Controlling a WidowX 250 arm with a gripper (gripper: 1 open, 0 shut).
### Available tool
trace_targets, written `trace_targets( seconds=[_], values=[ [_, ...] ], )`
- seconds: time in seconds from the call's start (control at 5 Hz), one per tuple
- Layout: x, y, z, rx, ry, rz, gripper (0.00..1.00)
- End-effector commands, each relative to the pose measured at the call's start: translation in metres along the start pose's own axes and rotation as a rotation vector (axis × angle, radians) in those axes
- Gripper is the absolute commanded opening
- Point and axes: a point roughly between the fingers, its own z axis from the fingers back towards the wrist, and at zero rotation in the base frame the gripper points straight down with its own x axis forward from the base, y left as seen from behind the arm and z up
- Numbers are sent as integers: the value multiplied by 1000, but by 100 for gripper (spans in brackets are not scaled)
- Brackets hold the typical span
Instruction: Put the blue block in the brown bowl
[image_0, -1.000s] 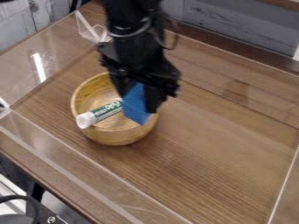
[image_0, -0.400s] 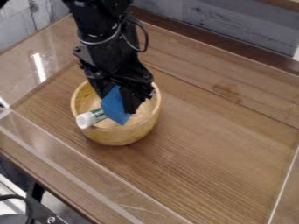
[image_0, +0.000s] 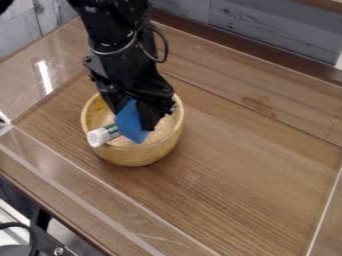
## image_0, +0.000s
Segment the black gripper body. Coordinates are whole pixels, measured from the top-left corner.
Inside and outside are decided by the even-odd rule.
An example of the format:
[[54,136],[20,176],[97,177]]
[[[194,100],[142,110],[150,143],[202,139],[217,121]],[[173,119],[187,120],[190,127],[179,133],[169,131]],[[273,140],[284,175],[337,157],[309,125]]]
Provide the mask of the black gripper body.
[[174,88],[157,68],[167,55],[159,59],[155,46],[117,50],[91,47],[90,50],[85,66],[99,92],[123,90],[134,94],[137,101],[146,97],[173,99]]

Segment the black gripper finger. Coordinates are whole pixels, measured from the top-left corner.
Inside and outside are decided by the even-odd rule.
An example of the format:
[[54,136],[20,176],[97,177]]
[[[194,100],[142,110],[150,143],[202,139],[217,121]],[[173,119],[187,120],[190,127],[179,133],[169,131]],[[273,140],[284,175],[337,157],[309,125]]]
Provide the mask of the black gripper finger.
[[101,95],[114,114],[118,114],[122,111],[129,100],[134,98],[134,94],[123,90],[102,91]]
[[165,116],[173,114],[174,105],[175,101],[171,98],[146,97],[138,100],[137,107],[143,130],[155,130]]

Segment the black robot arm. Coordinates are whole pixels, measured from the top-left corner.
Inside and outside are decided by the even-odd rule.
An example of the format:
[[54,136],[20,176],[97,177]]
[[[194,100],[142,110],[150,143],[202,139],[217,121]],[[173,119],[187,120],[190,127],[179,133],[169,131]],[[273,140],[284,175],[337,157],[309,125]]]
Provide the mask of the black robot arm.
[[166,36],[149,18],[150,0],[67,0],[83,22],[91,54],[85,58],[91,80],[117,114],[130,101],[147,131],[173,113],[174,88],[158,71],[169,59],[157,40]]

